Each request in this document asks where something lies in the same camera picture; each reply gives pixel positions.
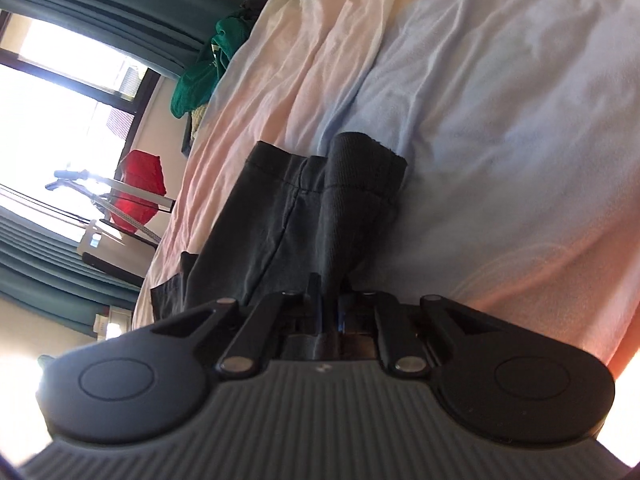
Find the green cloth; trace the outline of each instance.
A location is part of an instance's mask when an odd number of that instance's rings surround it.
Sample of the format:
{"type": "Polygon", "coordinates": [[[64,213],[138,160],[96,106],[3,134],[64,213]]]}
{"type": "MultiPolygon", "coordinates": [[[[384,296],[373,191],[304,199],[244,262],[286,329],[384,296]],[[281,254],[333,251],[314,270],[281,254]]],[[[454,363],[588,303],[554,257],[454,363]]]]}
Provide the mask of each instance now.
{"type": "Polygon", "coordinates": [[[229,62],[249,38],[254,21],[241,16],[242,11],[216,23],[216,34],[198,54],[196,63],[182,74],[171,98],[171,113],[182,117],[207,103],[229,62]]]}

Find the ribbed gray plastic surface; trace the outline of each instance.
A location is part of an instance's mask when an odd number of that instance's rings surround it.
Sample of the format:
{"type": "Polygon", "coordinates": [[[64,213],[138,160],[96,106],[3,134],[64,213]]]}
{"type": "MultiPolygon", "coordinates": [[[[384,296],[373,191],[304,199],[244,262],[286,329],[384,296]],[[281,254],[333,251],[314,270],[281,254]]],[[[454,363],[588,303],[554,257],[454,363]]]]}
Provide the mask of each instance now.
{"type": "Polygon", "coordinates": [[[615,480],[628,468],[596,441],[525,450],[484,440],[428,386],[376,362],[272,362],[225,383],[193,420],[125,447],[55,440],[34,480],[615,480]]]}

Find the bedsheet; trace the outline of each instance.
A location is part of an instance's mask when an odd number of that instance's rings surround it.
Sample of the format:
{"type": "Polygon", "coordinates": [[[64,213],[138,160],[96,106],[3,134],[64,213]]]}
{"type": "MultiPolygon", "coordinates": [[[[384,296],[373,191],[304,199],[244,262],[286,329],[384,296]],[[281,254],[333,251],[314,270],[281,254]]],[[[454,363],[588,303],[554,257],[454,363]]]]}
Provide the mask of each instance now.
{"type": "Polygon", "coordinates": [[[212,97],[134,325],[258,140],[325,155],[355,130],[410,166],[354,286],[442,294],[607,362],[640,300],[639,38],[640,0],[270,0],[212,97]]]}

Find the wall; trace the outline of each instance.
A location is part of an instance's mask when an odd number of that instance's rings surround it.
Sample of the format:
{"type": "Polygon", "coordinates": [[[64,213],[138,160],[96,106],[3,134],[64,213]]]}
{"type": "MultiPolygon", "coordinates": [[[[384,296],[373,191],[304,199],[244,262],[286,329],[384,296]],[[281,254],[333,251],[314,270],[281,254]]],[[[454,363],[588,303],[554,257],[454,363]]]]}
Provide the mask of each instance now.
{"type": "Polygon", "coordinates": [[[32,22],[33,20],[31,18],[14,14],[9,19],[9,24],[2,35],[0,47],[11,52],[20,52],[32,22]]]}
{"type": "Polygon", "coordinates": [[[0,358],[60,355],[95,339],[0,298],[0,358]]]}
{"type": "Polygon", "coordinates": [[[9,462],[17,465],[50,442],[34,395],[38,356],[94,341],[0,298],[0,452],[9,462]]]}
{"type": "MultiPolygon", "coordinates": [[[[186,116],[176,119],[169,111],[175,81],[161,78],[146,108],[133,149],[160,157],[167,196],[176,198],[182,184],[187,158],[180,152],[187,123],[186,116]]],[[[167,213],[158,213],[147,226],[156,234],[164,234],[169,223],[167,213]]]]}

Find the window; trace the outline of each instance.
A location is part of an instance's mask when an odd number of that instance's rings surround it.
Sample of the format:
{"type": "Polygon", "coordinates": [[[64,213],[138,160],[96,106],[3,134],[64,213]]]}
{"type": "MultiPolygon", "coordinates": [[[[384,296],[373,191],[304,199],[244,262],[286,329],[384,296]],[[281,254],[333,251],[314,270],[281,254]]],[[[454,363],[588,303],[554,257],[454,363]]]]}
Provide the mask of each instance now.
{"type": "Polygon", "coordinates": [[[44,186],[55,170],[113,176],[158,79],[110,46],[0,11],[0,184],[101,218],[79,193],[44,186]]]}

